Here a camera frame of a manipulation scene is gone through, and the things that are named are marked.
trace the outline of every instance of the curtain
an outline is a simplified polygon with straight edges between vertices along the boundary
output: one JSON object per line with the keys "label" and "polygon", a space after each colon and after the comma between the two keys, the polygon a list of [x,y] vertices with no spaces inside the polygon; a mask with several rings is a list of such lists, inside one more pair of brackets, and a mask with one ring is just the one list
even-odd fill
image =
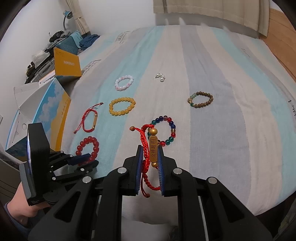
{"label": "curtain", "polygon": [[154,13],[195,13],[236,22],[267,36],[269,0],[153,0]]}
{"label": "curtain", "polygon": [[75,20],[75,24],[80,34],[83,35],[89,32],[89,27],[86,24],[86,21],[83,17],[78,0],[65,0],[65,1],[73,13],[73,18]]}

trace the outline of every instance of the red cord bracelet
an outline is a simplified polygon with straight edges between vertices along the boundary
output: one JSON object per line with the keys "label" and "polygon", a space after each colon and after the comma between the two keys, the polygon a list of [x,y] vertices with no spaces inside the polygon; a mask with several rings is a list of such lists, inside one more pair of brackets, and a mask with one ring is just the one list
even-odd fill
{"label": "red cord bracelet", "polygon": [[[87,132],[87,133],[90,133],[90,132],[92,132],[92,131],[95,129],[95,127],[96,127],[96,120],[97,120],[97,118],[98,118],[98,112],[97,112],[96,110],[94,110],[93,108],[94,108],[95,106],[97,106],[97,105],[102,105],[102,104],[103,104],[103,102],[98,103],[98,104],[95,104],[94,106],[88,108],[88,109],[84,112],[84,114],[83,114],[83,116],[82,116],[82,119],[81,119],[81,122],[80,122],[79,126],[77,127],[77,129],[74,131],[74,134],[76,134],[77,131],[79,131],[79,129],[81,128],[81,126],[82,126],[82,129],[83,129],[85,132]],[[86,129],[84,128],[84,120],[85,120],[86,116],[87,116],[91,111],[94,112],[94,123],[93,123],[93,126],[92,126],[91,129],[86,130]]]}
{"label": "red cord bracelet", "polygon": [[83,141],[80,142],[80,145],[77,146],[77,151],[76,151],[76,155],[77,156],[80,156],[82,153],[82,150],[83,150],[83,147],[86,146],[86,144],[89,144],[89,143],[93,143],[94,145],[94,148],[93,148],[93,152],[91,153],[91,156],[89,157],[88,161],[84,162],[84,163],[88,163],[88,162],[91,162],[91,161],[94,161],[95,158],[98,156],[98,152],[99,152],[99,142],[97,141],[97,139],[95,137],[87,137],[87,138],[84,138]]}
{"label": "red cord bracelet", "polygon": [[141,191],[142,191],[142,194],[144,195],[144,197],[150,197],[150,194],[149,193],[146,193],[144,188],[143,188],[143,179],[144,179],[144,182],[146,183],[146,185],[151,189],[151,190],[154,190],[154,191],[159,191],[160,190],[160,187],[158,186],[157,188],[152,186],[150,184],[150,182],[148,181],[148,176],[147,176],[147,172],[148,172],[148,169],[149,169],[149,165],[150,165],[150,161],[149,161],[149,147],[148,147],[148,143],[147,143],[147,140],[146,140],[146,137],[145,137],[145,130],[147,128],[154,128],[154,125],[152,124],[146,124],[146,125],[143,125],[141,129],[139,128],[136,128],[134,126],[131,126],[130,127],[130,130],[131,131],[134,131],[134,130],[137,130],[138,132],[140,132],[140,138],[141,138],[141,142],[142,142],[142,146],[143,146],[143,154],[144,154],[144,160],[143,160],[143,166],[142,166],[142,177],[141,177]]}

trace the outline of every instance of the red cord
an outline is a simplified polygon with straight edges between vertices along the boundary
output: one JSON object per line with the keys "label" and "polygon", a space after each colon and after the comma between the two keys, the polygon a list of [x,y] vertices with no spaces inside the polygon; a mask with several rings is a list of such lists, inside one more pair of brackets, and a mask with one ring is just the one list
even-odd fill
{"label": "red cord", "polygon": [[98,103],[98,104],[95,104],[94,106],[88,108],[88,109],[84,112],[84,114],[83,114],[83,116],[82,116],[82,119],[81,119],[81,122],[80,122],[79,126],[77,127],[77,129],[74,131],[74,134],[76,134],[77,131],[79,131],[79,129],[81,128],[81,126],[82,126],[82,129],[83,129],[85,132],[87,132],[87,133],[90,133],[90,132],[92,132],[92,131],[94,130],[94,129],[92,129],[92,128],[89,129],[89,130],[86,130],[86,129],[84,128],[84,120],[85,120],[86,116],[87,116],[91,111],[93,111],[95,114],[98,114],[97,111],[94,110],[93,108],[94,108],[95,106],[97,106],[97,105],[102,105],[102,104],[103,104],[103,102]]}
{"label": "red cord", "polygon": [[139,128],[135,128],[135,130],[137,130],[138,132],[140,132],[140,138],[141,138],[141,142],[142,142],[142,146],[143,146],[143,153],[144,153],[144,160],[143,160],[143,166],[142,166],[142,177],[141,177],[141,191],[142,191],[142,194],[144,195],[144,197],[150,197],[150,194],[149,193],[146,193],[144,188],[143,188],[143,179],[144,179],[144,182],[146,183],[146,185],[154,190],[154,191],[159,191],[160,190],[160,187],[158,186],[157,188],[152,186],[150,184],[150,182],[148,181],[148,176],[147,176],[147,172],[148,172],[148,169],[149,169],[149,165],[150,165],[150,161],[149,161],[149,147],[148,147],[148,143],[147,143],[147,140],[146,140],[146,137],[145,137],[145,131],[147,128],[154,128],[154,125],[152,124],[145,124],[142,126],[141,129]]}

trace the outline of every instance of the striped bed sheet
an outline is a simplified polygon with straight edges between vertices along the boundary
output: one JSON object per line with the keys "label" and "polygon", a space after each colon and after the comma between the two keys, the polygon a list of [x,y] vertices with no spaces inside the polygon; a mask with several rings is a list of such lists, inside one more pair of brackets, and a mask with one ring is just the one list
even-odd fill
{"label": "striped bed sheet", "polygon": [[[130,126],[140,128],[167,115],[176,125],[176,138],[163,148],[165,155],[195,177],[217,177],[253,214],[295,191],[296,84],[263,41],[206,26],[156,26],[103,35],[79,58],[86,68],[70,96],[62,150],[75,154],[89,134],[73,131],[87,108],[103,102],[91,133],[100,143],[95,178],[135,155],[141,142]],[[153,79],[157,73],[165,75],[163,83]],[[123,75],[132,75],[134,83],[116,91],[115,80]],[[211,93],[213,103],[190,107],[187,99],[197,91]],[[111,100],[125,96],[135,99],[135,108],[124,116],[110,115]],[[127,106],[121,102],[114,110]],[[87,129],[92,122],[90,114]],[[160,140],[170,136],[167,123],[156,128]],[[84,151],[91,152],[91,146]],[[148,177],[158,185],[155,169]],[[123,198],[123,216],[177,224],[176,198],[145,189],[149,199],[142,194]]]}

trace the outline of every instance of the silver screw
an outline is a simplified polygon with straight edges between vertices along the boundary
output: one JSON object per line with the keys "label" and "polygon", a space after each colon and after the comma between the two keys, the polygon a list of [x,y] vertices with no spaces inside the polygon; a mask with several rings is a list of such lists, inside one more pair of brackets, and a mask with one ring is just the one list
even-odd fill
{"label": "silver screw", "polygon": [[123,173],[126,173],[127,170],[125,167],[120,167],[117,169],[117,171],[118,171],[118,173],[123,174]]}
{"label": "silver screw", "polygon": [[86,176],[86,177],[84,177],[84,178],[82,179],[82,181],[83,181],[84,183],[89,183],[89,182],[91,181],[91,177],[90,177],[90,176]]}
{"label": "silver screw", "polygon": [[217,179],[214,178],[214,177],[210,177],[210,178],[208,179],[208,182],[209,182],[210,184],[216,184],[216,183],[217,183]]}
{"label": "silver screw", "polygon": [[182,173],[182,169],[181,168],[175,168],[173,170],[173,173],[175,173],[175,174],[181,174]]}

